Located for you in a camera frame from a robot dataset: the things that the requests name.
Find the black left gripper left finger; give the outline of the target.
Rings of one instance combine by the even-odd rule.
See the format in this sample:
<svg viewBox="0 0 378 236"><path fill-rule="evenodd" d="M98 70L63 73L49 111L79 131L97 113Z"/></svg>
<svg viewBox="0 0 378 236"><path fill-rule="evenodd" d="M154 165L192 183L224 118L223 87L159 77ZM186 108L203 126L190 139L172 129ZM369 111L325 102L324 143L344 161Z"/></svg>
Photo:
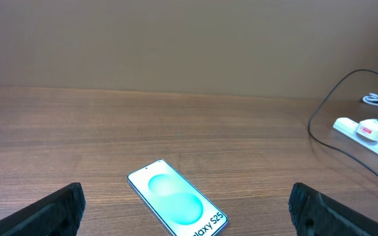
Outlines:
<svg viewBox="0 0 378 236"><path fill-rule="evenodd" d="M79 182L0 220L0 236L76 236L85 210Z"/></svg>

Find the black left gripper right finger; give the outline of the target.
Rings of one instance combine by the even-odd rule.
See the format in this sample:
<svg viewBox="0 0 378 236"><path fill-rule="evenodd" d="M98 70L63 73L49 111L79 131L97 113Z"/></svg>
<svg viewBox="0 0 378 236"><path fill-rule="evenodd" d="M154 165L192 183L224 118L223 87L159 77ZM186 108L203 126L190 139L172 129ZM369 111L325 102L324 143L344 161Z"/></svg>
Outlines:
<svg viewBox="0 0 378 236"><path fill-rule="evenodd" d="M378 222L303 183L293 185L288 205L298 236L378 236Z"/></svg>

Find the Galaxy S25 smartphone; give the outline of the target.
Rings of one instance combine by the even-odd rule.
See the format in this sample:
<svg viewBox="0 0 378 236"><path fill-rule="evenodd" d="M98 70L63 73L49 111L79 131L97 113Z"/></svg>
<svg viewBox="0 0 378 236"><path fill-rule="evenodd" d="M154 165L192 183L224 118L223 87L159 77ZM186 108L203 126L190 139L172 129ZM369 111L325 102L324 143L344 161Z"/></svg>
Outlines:
<svg viewBox="0 0 378 236"><path fill-rule="evenodd" d="M214 236L228 223L221 209L163 159L127 180L171 235Z"/></svg>

